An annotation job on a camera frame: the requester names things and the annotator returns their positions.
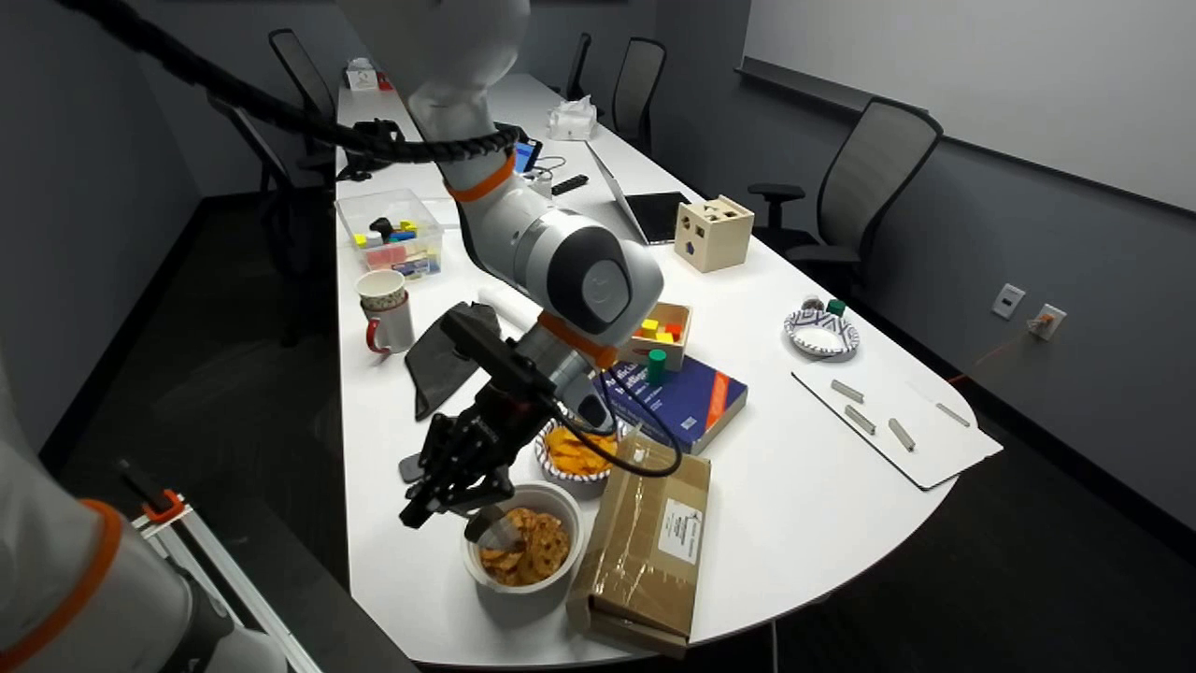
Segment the office chair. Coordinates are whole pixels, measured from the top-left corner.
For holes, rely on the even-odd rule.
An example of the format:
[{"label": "office chair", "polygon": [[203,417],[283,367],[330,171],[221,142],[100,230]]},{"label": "office chair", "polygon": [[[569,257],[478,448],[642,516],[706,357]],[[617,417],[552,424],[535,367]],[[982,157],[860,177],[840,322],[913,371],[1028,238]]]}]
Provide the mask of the office chair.
[{"label": "office chair", "polygon": [[335,115],[334,90],[330,90],[321,66],[313,66],[300,33],[294,32],[270,32],[270,50],[283,65],[287,80],[294,83],[304,109],[334,121]]},{"label": "office chair", "polygon": [[652,39],[633,39],[624,54],[624,70],[614,88],[614,132],[633,146],[652,150],[652,101],[667,70],[667,46]]},{"label": "office chair", "polygon": [[569,76],[569,83],[559,90],[564,101],[586,99],[586,90],[584,90],[586,58],[591,58],[591,33],[579,39],[579,50],[577,50],[577,59],[572,59],[572,76]]},{"label": "office chair", "polygon": [[923,167],[939,140],[941,126],[928,114],[883,99],[867,101],[860,122],[824,177],[816,207],[819,235],[780,230],[786,202],[805,200],[795,182],[755,182],[751,190],[769,207],[759,238],[824,287],[860,299],[860,263],[871,251],[876,226]]},{"label": "office chair", "polygon": [[233,132],[252,146],[252,154],[263,164],[258,190],[264,196],[264,251],[273,271],[287,283],[287,324],[282,344],[300,344],[304,324],[313,322],[319,297],[324,292],[321,256],[319,256],[319,233],[309,226],[294,226],[300,190],[283,160],[273,154],[273,146],[263,140],[263,132],[252,122],[252,115],[221,99],[208,99],[208,104],[233,122]]}]

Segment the floor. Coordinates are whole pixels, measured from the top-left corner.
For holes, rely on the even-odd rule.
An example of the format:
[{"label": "floor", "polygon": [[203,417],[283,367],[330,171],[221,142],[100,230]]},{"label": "floor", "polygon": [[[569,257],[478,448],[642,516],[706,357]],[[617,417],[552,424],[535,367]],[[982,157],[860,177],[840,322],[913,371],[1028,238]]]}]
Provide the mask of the floor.
[{"label": "floor", "polygon": [[[324,283],[300,344],[258,202],[203,207],[181,265],[56,474],[127,505],[116,460],[163,484],[236,471],[335,570],[335,332]],[[799,673],[1192,673],[1196,561],[1137,529],[1022,437],[936,520],[835,600],[769,630],[620,668]]]}]

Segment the book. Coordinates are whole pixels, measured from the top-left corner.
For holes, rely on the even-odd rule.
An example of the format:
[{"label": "book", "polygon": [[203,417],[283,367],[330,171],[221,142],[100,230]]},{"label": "book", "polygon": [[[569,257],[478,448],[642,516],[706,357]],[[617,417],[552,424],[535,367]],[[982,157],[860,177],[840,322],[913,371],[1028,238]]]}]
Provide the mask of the book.
[{"label": "book", "polygon": [[608,394],[608,407],[624,424],[639,428],[663,445],[670,445],[672,435],[679,453],[704,453],[709,437],[746,405],[745,383],[706,367],[695,357],[684,357],[684,364],[657,385],[645,383],[642,364],[620,364],[602,379],[602,385]]}]

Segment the electrical outlet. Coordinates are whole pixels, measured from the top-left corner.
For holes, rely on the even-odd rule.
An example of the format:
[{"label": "electrical outlet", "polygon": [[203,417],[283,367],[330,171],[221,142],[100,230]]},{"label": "electrical outlet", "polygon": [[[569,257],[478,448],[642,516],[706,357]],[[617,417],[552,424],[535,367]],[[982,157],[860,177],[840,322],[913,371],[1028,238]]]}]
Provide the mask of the electrical outlet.
[{"label": "electrical outlet", "polygon": [[1058,324],[1070,319],[1070,309],[1042,302],[1039,316],[1028,322],[1035,342],[1053,342]]},{"label": "electrical outlet", "polygon": [[995,316],[1010,322],[1010,316],[1018,309],[1022,299],[1025,299],[1025,287],[1000,283],[999,299],[995,299]]}]

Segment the wooden cube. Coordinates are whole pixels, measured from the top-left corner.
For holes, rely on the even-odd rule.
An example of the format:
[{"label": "wooden cube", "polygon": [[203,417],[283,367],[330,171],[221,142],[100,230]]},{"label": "wooden cube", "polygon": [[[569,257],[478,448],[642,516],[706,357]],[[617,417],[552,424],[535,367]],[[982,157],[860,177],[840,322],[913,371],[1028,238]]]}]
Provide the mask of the wooden cube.
[{"label": "wooden cube", "polygon": [[755,213],[724,196],[678,208],[672,251],[704,272],[746,257]]}]

